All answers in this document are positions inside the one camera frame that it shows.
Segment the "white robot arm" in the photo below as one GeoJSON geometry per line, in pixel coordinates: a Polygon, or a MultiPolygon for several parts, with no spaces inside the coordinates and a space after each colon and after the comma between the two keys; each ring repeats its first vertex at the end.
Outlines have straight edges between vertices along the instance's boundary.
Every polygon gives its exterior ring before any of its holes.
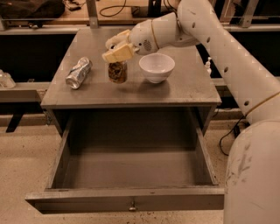
{"type": "Polygon", "coordinates": [[[280,81],[223,28],[208,0],[181,0],[176,12],[115,35],[102,57],[117,62],[195,42],[249,123],[227,159],[224,224],[280,224],[280,81]]]}

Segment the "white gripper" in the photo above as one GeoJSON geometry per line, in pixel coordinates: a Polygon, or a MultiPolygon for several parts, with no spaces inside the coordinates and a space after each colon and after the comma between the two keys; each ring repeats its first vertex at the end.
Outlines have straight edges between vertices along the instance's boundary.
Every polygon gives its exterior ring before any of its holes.
{"type": "Polygon", "coordinates": [[[109,38],[102,55],[107,63],[130,60],[135,53],[147,55],[179,40],[180,29],[176,14],[148,19],[137,24],[131,31],[125,30],[109,38]]]}

